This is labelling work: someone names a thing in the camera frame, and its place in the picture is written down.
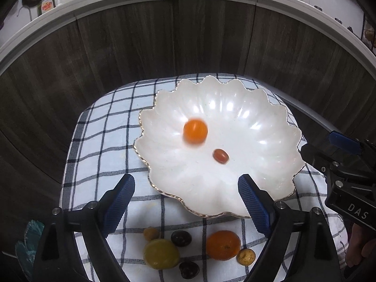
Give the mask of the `person's right hand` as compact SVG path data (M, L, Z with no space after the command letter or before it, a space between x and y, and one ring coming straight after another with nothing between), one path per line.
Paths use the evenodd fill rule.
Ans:
M347 266L353 267L360 264L362 258L368 258L375 248L375 239L357 224L352 225L349 246L345 255Z

